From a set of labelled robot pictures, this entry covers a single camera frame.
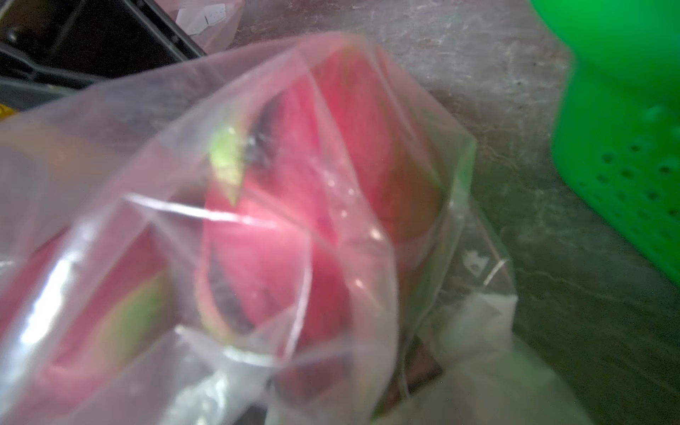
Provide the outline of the bag dragon fruit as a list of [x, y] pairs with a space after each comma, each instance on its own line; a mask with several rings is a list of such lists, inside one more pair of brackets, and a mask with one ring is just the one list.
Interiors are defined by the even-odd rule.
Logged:
[[168, 263], [150, 231], [131, 244], [34, 377], [7, 424], [48, 424], [108, 384], [175, 318]]
[[391, 95], [385, 69], [381, 53], [349, 46], [304, 67], [265, 103], [221, 109], [195, 280], [201, 320], [216, 338], [230, 340], [235, 327], [214, 296], [212, 262], [250, 324], [297, 308], [294, 352], [353, 324], [352, 294], [370, 282], [345, 239], [376, 230], [405, 247], [407, 256], [380, 276], [407, 292], [430, 251], [444, 188], [410, 151], [427, 139]]

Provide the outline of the clear zip-top bag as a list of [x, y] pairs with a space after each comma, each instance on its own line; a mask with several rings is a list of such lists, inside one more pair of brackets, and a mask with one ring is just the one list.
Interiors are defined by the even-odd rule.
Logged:
[[4, 120], [2, 423], [589, 423], [513, 334], [475, 156], [343, 33]]
[[208, 55], [230, 47], [244, 4], [243, 0], [157, 1], [157, 5]]

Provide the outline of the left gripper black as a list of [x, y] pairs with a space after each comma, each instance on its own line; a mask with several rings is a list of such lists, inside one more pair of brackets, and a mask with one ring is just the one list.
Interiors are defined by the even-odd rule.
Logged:
[[16, 112], [203, 56], [157, 1], [1, 3], [1, 104]]

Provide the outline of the clear zip-top bag front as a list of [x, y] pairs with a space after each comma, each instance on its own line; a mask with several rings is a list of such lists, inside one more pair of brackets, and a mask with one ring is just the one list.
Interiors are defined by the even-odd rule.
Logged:
[[157, 1], [157, 5], [208, 55], [230, 47], [244, 4], [243, 0]]

